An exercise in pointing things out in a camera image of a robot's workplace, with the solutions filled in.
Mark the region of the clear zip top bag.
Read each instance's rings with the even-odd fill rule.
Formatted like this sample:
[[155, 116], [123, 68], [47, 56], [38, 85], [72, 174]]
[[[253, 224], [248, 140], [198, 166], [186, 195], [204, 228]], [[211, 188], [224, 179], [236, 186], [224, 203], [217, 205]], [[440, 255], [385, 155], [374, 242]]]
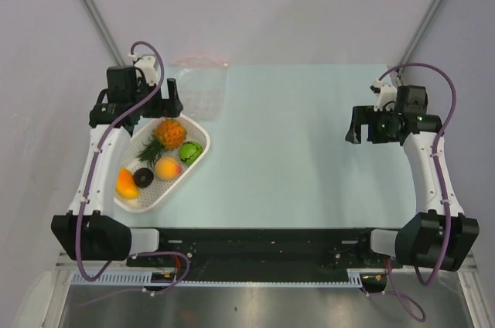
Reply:
[[208, 56], [171, 60], [166, 75], [175, 78], [183, 113], [196, 121], [215, 121], [224, 104], [228, 63]]

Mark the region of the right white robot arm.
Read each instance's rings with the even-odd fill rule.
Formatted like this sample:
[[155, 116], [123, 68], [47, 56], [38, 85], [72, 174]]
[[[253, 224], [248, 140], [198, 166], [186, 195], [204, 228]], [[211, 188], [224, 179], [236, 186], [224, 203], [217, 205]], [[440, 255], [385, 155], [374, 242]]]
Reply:
[[384, 256], [402, 265], [457, 271], [468, 255], [480, 228], [465, 216], [450, 182], [444, 156], [445, 139], [439, 116], [428, 114], [424, 87], [395, 87], [376, 80], [370, 89], [373, 105], [352, 110], [346, 141], [361, 142], [363, 126], [373, 144], [397, 142], [404, 149], [413, 177], [416, 215], [397, 231], [374, 229], [370, 240], [357, 247], [357, 259], [374, 267]]

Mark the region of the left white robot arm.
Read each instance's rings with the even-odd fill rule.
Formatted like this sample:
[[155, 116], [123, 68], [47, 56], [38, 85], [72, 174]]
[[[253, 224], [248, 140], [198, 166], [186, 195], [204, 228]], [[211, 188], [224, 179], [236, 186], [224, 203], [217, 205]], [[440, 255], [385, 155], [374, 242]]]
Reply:
[[153, 228], [131, 228], [114, 219], [113, 205], [121, 161], [141, 118], [178, 117], [183, 105], [176, 80], [161, 77], [150, 85], [144, 70], [135, 66], [109, 67], [108, 85], [90, 111], [90, 144], [77, 192], [67, 212], [56, 215], [51, 230], [80, 274], [93, 282], [99, 273], [84, 262], [108, 267], [143, 254], [153, 265], [164, 265], [171, 247]]

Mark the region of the orange toy pineapple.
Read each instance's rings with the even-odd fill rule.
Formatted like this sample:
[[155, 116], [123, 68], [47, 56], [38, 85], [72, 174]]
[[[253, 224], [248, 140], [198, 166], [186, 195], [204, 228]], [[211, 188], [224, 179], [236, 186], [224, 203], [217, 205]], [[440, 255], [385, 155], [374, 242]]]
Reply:
[[165, 152], [179, 148], [186, 135], [186, 129], [176, 119], [165, 119], [155, 127], [137, 157], [140, 162], [154, 166]]

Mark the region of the green toy watermelon ball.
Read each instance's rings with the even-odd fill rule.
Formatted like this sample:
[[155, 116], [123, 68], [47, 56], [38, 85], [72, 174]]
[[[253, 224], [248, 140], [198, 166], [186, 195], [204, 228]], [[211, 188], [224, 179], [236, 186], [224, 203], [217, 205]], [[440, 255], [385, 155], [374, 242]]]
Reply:
[[179, 148], [179, 159], [182, 163], [190, 166], [202, 154], [203, 146], [195, 141], [184, 142]]

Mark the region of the white perforated plastic basket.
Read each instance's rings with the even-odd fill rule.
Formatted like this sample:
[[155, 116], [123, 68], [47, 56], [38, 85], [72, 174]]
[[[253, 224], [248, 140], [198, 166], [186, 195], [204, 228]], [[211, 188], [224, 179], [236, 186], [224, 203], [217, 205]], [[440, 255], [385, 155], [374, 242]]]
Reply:
[[210, 149], [210, 136], [189, 117], [147, 121], [121, 159], [114, 202], [130, 213], [157, 207], [193, 172]]

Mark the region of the toy peach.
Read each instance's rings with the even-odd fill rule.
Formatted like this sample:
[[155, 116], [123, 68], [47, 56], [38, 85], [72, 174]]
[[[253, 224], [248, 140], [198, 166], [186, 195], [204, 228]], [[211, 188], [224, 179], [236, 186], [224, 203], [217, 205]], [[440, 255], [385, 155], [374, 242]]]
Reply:
[[165, 181], [177, 179], [182, 172], [181, 165], [172, 157], [164, 156], [155, 164], [155, 175]]

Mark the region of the toy chocolate donut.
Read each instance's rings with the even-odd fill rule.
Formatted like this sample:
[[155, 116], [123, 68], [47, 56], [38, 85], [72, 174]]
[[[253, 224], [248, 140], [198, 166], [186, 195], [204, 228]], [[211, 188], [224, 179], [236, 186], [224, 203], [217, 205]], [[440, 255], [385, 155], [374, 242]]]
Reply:
[[140, 189], [149, 187], [152, 184], [154, 177], [153, 171], [145, 167], [137, 169], [132, 176], [135, 185]]

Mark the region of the toy orange mango slice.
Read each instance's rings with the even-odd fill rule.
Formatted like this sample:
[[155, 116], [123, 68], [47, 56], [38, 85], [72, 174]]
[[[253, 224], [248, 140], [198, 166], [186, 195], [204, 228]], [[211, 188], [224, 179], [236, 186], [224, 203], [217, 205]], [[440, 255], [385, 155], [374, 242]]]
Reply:
[[121, 167], [119, 170], [116, 191], [119, 196], [127, 200], [136, 199], [139, 195], [139, 189], [135, 184], [133, 175], [126, 168]]

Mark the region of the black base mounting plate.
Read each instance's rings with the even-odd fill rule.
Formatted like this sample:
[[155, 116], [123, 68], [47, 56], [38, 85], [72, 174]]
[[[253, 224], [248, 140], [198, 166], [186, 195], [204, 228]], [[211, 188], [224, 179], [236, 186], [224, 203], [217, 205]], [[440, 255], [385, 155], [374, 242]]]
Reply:
[[369, 228], [350, 229], [159, 229], [159, 255], [128, 259], [129, 267], [174, 266], [171, 252], [187, 256], [182, 271], [193, 278], [266, 282], [335, 279], [350, 269], [384, 268], [370, 249]]

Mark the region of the left aluminium frame post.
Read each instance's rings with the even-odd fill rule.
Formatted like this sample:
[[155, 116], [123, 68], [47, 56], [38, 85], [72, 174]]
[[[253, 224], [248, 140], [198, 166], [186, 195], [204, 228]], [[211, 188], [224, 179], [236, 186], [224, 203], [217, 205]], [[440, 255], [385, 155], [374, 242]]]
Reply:
[[94, 0], [79, 0], [84, 8], [87, 16], [95, 28], [104, 48], [112, 58], [115, 64], [123, 65], [125, 60], [121, 55], [113, 36], [111, 35], [108, 26], [106, 25], [104, 18], [102, 17], [100, 10], [98, 9]]

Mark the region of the aluminium frame post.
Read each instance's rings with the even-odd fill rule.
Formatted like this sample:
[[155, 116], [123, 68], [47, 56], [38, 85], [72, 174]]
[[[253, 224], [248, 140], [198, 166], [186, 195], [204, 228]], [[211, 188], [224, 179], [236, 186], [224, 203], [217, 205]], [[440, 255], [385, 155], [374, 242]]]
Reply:
[[87, 16], [95, 28], [104, 48], [112, 58], [115, 64], [123, 65], [125, 60], [121, 55], [113, 36], [111, 35], [108, 26], [106, 25], [104, 18], [102, 17], [100, 10], [98, 9], [94, 0], [79, 0], [84, 8]]
[[443, 2], [444, 0], [430, 1], [425, 14], [422, 16], [417, 29], [415, 30], [411, 40], [405, 48], [405, 51], [402, 53], [398, 61], [399, 64], [408, 63], [414, 56], [426, 33], [428, 32], [428, 28], [431, 26], [440, 8], [442, 7]]

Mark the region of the right aluminium frame post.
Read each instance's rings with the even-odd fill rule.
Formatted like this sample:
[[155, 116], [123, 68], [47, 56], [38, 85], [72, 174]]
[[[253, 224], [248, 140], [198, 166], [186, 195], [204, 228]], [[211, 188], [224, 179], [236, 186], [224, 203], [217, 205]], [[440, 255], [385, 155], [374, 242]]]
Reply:
[[405, 48], [405, 51], [402, 53], [398, 61], [399, 64], [408, 63], [414, 56], [426, 33], [428, 32], [428, 28], [431, 26], [440, 8], [442, 7], [443, 2], [444, 0], [430, 1], [425, 14], [422, 16], [417, 29], [415, 30], [411, 40]]

